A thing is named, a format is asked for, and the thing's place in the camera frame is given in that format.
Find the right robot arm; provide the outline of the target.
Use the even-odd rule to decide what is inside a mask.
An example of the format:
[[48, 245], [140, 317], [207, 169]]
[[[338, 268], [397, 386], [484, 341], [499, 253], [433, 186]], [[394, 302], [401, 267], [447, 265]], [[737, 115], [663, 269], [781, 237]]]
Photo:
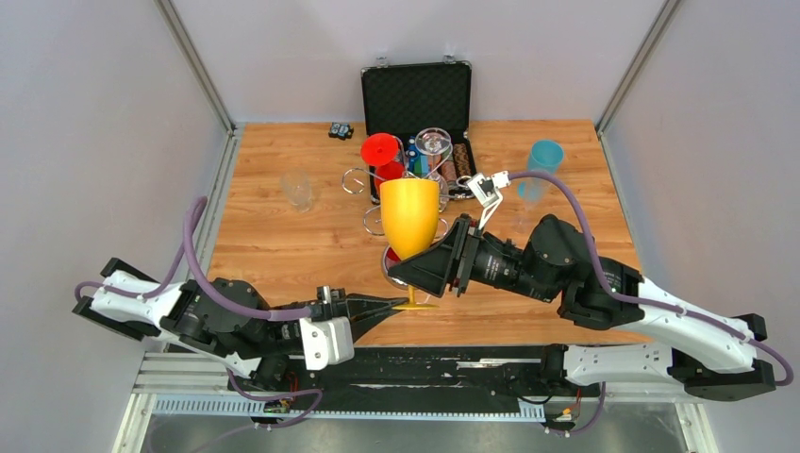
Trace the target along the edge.
[[699, 310], [637, 270], [598, 256], [575, 226], [552, 214], [541, 218], [524, 248], [481, 230], [468, 215], [441, 238], [405, 232], [390, 246], [398, 258], [390, 276], [428, 294], [462, 294], [478, 282], [558, 301], [558, 316], [578, 327], [647, 337], [644, 344], [545, 347], [537, 376], [551, 394], [602, 382], [658, 382], [733, 402], [777, 386], [773, 366], [758, 357], [757, 342], [766, 336], [760, 316]]

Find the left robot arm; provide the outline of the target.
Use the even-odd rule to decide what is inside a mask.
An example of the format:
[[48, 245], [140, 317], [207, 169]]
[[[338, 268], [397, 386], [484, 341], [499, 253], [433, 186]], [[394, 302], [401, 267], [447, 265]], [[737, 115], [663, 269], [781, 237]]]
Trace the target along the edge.
[[[310, 372], [353, 359], [356, 340], [407, 303], [324, 286], [264, 320], [219, 305], [193, 279], [162, 286], [117, 258], [101, 275], [102, 282], [75, 289], [74, 314], [135, 341], [190, 350], [260, 390], [281, 388], [292, 358]], [[87, 287], [93, 294], [82, 293]]]

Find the clear champagne flute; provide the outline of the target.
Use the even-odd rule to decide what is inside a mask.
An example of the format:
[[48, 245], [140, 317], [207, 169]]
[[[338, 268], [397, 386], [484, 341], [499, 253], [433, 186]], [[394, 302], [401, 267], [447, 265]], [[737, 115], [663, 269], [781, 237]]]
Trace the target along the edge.
[[535, 225], [536, 208], [543, 197], [542, 181], [537, 178], [522, 180], [517, 188], [522, 205], [515, 216], [514, 228], [517, 233], [529, 233]]

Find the clear wide ribbed glass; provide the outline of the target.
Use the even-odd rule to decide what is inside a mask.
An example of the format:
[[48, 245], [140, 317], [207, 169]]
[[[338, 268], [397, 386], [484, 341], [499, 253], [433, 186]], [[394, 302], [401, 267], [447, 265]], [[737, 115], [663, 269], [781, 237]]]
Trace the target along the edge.
[[313, 191], [308, 175], [302, 170], [290, 170], [280, 178], [281, 188], [290, 205], [298, 212], [308, 212], [313, 205]]

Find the blue plastic wine glass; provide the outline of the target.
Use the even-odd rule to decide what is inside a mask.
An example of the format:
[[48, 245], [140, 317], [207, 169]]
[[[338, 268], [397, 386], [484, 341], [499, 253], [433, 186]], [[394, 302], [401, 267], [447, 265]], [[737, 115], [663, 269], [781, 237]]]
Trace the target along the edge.
[[[525, 169], [554, 175], [564, 160], [564, 150], [558, 142], [540, 140], [532, 144]], [[542, 180], [543, 195], [549, 182]]]

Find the chrome wine glass rack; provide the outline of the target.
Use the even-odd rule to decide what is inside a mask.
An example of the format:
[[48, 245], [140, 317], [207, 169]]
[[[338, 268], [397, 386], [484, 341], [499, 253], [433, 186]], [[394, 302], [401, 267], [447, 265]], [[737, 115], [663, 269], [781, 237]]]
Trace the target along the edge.
[[422, 172], [409, 169], [410, 158], [400, 138], [378, 132], [369, 136], [360, 148], [367, 167], [363, 172], [372, 178], [377, 192], [381, 230], [398, 260], [407, 260], [434, 243], [440, 213], [456, 196], [456, 182], [448, 182], [441, 168], [453, 161], [452, 136], [440, 127], [428, 127], [413, 138], [417, 161]]

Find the yellow plastic wine glass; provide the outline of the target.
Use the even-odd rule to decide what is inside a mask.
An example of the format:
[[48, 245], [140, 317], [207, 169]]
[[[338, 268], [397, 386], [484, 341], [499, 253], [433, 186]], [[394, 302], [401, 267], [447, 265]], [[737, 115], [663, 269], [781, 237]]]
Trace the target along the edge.
[[423, 178], [398, 178], [380, 186], [383, 234], [400, 259], [408, 259], [433, 244], [438, 230], [440, 187]]

